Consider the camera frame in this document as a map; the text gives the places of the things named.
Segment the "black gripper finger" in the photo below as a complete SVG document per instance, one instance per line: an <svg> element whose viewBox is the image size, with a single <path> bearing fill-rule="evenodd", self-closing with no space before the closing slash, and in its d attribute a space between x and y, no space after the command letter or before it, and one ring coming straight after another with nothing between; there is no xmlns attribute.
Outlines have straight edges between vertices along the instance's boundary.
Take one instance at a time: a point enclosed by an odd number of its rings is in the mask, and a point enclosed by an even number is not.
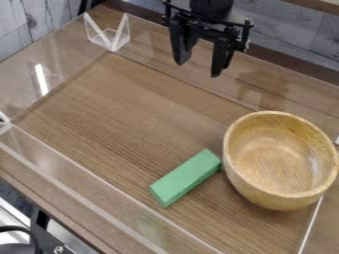
<svg viewBox="0 0 339 254"><path fill-rule="evenodd" d="M182 65L191 58L199 38L192 32L190 24L179 17L170 21L170 37L174 60L178 65Z"/></svg>
<svg viewBox="0 0 339 254"><path fill-rule="evenodd" d="M214 43L211 77L218 77L230 66L235 54L235 43L228 38L218 38Z"/></svg>

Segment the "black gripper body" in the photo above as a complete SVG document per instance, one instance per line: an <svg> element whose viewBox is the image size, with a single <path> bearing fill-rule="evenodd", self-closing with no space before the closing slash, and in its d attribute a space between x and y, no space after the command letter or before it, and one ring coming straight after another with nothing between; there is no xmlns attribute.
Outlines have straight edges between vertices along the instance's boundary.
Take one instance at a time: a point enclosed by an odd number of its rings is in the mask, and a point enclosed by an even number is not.
<svg viewBox="0 0 339 254"><path fill-rule="evenodd" d="M166 22L170 22L176 14L182 14L203 28L235 29L239 31L235 36L238 49L242 52L248 49L250 31L255 22L234 10L235 0L160 0L160 2L166 7Z"/></svg>

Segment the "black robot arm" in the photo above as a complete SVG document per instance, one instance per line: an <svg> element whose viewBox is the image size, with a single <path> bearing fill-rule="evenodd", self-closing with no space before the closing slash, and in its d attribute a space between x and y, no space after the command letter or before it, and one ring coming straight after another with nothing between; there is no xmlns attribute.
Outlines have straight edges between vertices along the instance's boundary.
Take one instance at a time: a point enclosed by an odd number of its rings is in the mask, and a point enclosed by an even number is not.
<svg viewBox="0 0 339 254"><path fill-rule="evenodd" d="M214 44L211 77L230 67L235 52L250 48L251 18L234 10L235 0L159 0L166 8L172 56L184 64L200 39Z"/></svg>

